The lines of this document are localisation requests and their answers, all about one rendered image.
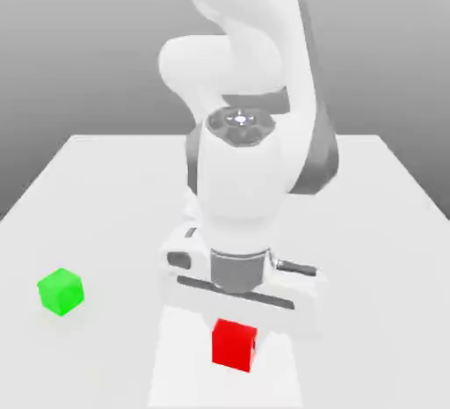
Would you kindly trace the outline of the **small red cube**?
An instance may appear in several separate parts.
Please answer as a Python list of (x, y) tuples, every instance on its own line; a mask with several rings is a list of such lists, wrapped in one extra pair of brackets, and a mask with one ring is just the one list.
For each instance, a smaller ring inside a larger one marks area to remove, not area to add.
[(258, 329), (219, 318), (212, 331), (212, 362), (249, 373)]

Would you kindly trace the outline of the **small green cube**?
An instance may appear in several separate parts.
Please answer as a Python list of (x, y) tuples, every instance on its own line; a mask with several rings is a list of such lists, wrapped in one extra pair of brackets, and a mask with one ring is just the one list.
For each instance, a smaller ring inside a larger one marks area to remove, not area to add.
[(65, 268), (39, 280), (37, 287), (42, 306), (60, 317), (84, 301), (81, 277)]

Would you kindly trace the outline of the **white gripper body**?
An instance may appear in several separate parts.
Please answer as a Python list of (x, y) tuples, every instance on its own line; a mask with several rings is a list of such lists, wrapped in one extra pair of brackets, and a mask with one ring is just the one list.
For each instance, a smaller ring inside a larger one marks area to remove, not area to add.
[(200, 314), (208, 323), (222, 318), (293, 337), (315, 337), (319, 332), (322, 273), (277, 271), (272, 282), (248, 293), (229, 294), (180, 268), (160, 268), (159, 285), (165, 304)]

